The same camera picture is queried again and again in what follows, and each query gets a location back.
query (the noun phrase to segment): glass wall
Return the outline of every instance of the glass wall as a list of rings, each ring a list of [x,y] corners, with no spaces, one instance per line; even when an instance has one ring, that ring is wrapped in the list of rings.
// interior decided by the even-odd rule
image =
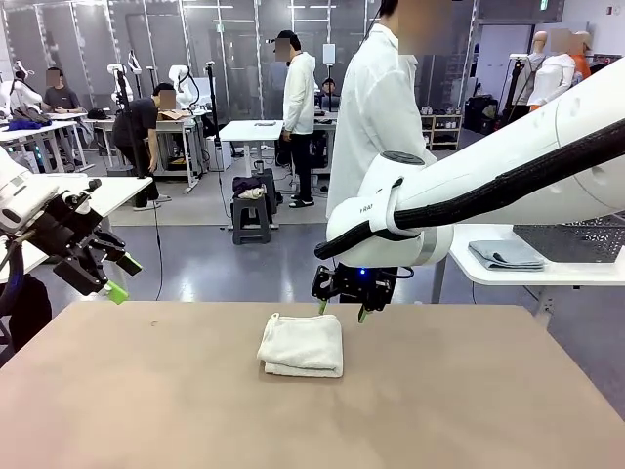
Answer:
[[[12,60],[36,72],[31,84],[45,91],[45,69],[60,66],[85,106],[111,107],[113,77],[106,66],[126,64],[132,50],[143,69],[143,95],[154,82],[169,81],[173,64],[190,64],[205,77],[214,62],[218,114],[227,119],[277,119],[287,66],[277,63],[274,39],[283,29],[298,33],[315,56],[318,85],[331,74],[340,94],[348,64],[375,22],[380,0],[48,0],[24,6],[5,3]],[[462,81],[473,2],[453,2],[447,55],[418,57],[415,96],[419,106],[456,106]],[[323,45],[336,46],[328,70]],[[128,77],[138,90],[135,78]]]

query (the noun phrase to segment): mannequin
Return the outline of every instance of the mannequin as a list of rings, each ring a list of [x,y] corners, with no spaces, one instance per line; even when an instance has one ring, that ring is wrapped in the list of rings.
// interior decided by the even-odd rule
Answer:
[[[570,56],[575,60],[575,72],[581,73],[582,80],[585,80],[591,75],[590,67],[588,65],[588,61],[586,60],[586,54],[590,51],[592,36],[588,31],[578,31],[574,35],[575,38],[573,44],[577,50],[571,51]]]
[[[559,33],[559,36],[566,34],[568,34],[568,38],[559,38],[558,42],[562,44],[558,46],[555,46],[557,41],[552,36],[552,47],[555,47],[555,50],[559,50],[561,53],[545,59],[541,68],[536,72],[534,91],[528,100],[531,110],[536,110],[562,95],[570,88],[573,82],[575,60],[569,54],[563,52],[570,50],[572,34],[570,31],[565,30],[563,34]]]
[[[527,103],[529,102],[529,97],[534,92],[536,71],[545,61],[546,56],[544,51],[548,37],[546,31],[538,31],[534,34],[532,41],[533,52],[522,61],[524,67],[517,81],[512,108],[504,110],[506,123],[514,122],[529,113]]]

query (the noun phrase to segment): black plastic stool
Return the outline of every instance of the black plastic stool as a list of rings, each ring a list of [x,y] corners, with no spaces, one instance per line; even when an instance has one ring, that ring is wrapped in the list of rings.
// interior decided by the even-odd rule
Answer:
[[[275,183],[273,182],[273,170],[271,168],[265,168],[262,172],[258,170],[252,171],[252,177],[257,178],[261,184],[265,185],[267,189],[267,197],[270,198],[271,213],[275,215],[277,213],[277,200],[275,199]]]
[[[238,198],[232,201],[232,242],[243,244],[243,240],[261,242],[266,244],[271,241],[270,217],[267,213],[265,195],[256,200]],[[252,209],[256,212],[259,227],[245,228],[243,211]]]

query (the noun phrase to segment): person in white shirt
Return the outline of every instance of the person in white shirt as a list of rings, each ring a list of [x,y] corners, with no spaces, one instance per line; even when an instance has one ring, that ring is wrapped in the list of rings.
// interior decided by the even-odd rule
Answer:
[[[289,71],[284,84],[282,139],[290,143],[295,171],[300,176],[300,193],[293,195],[291,208],[314,205],[311,191],[311,137],[314,127],[315,59],[302,52],[300,39],[293,31],[282,31],[276,42],[289,41]]]
[[[415,102],[417,60],[398,51],[399,0],[382,0],[380,22],[352,58],[343,83],[326,216],[356,197],[373,159],[384,151],[437,159],[426,149]]]

